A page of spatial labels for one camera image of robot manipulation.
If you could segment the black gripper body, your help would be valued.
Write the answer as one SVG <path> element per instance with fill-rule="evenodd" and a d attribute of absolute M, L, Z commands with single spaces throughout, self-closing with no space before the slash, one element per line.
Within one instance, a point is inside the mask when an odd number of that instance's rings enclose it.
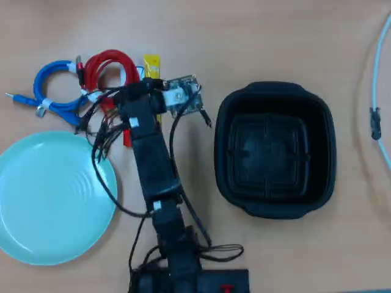
<path fill-rule="evenodd" d="M 117 110 L 120 118 L 128 118 L 126 106 L 130 103 L 146 99 L 155 115 L 167 112 L 163 92 L 167 89 L 167 82 L 163 79 L 143 78 L 139 82 L 126 85 L 117 93 Z"/>

